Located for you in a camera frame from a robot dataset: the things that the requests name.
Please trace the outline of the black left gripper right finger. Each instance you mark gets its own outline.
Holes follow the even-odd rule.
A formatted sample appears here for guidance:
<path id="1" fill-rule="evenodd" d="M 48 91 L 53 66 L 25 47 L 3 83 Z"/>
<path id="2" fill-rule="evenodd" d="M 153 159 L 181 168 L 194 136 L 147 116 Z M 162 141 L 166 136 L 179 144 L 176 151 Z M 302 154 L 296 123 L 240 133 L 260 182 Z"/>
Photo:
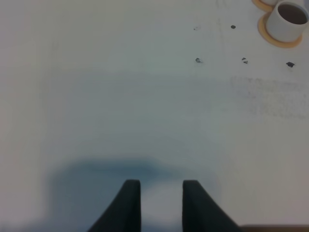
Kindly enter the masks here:
<path id="1" fill-rule="evenodd" d="M 184 232 L 241 231 L 196 180 L 183 181 L 182 228 Z"/>

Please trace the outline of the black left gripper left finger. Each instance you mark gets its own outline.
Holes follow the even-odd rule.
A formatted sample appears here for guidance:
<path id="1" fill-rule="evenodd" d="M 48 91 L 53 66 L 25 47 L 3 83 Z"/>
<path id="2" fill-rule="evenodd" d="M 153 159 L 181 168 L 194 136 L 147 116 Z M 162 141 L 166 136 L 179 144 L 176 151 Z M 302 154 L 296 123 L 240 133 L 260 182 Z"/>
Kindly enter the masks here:
<path id="1" fill-rule="evenodd" d="M 118 194 L 89 232 L 140 232 L 141 189 L 139 180 L 126 180 Z"/>

